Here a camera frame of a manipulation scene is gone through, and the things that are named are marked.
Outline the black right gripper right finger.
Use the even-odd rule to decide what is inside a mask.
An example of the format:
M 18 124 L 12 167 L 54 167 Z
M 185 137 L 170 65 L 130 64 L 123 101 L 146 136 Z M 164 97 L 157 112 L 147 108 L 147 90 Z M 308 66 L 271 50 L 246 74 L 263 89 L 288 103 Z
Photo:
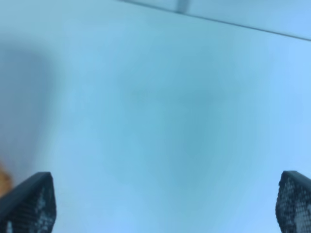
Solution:
M 297 171 L 283 171 L 275 211 L 282 233 L 311 233 L 311 180 Z

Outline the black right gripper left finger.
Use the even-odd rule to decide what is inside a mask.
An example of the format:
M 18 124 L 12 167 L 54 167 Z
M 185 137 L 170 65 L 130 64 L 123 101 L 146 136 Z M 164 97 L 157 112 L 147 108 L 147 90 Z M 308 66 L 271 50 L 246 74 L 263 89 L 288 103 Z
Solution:
M 56 217 L 50 172 L 35 173 L 0 199 L 1 233 L 51 233 Z

